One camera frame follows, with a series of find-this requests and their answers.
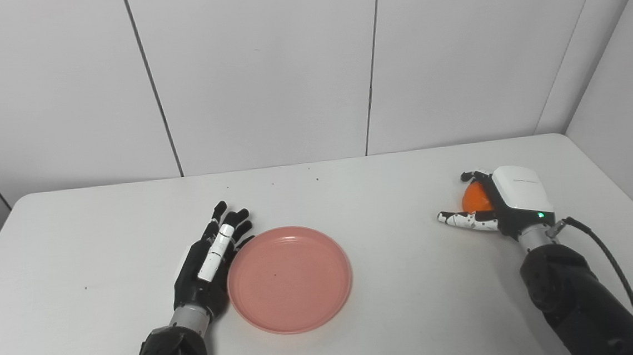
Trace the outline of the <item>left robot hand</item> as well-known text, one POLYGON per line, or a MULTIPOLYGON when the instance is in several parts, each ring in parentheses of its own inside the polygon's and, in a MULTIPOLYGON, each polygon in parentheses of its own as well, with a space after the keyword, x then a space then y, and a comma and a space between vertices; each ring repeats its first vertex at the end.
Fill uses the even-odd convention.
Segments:
POLYGON ((228 211, 221 200, 215 206, 201 239, 187 252, 175 282, 175 309, 193 306, 205 310, 211 321, 229 303, 227 275, 240 249, 252 239, 250 212, 228 211))

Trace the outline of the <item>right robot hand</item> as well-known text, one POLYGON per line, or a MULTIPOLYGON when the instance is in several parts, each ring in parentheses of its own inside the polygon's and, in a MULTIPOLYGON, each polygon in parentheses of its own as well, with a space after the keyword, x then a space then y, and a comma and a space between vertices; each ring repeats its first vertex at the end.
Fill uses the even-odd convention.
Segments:
POLYGON ((556 217, 552 202, 535 171, 520 166, 499 166, 493 172, 481 169, 461 174, 467 183, 461 211, 441 211, 437 220, 455 228, 498 231, 518 240, 535 225, 552 227, 556 217))

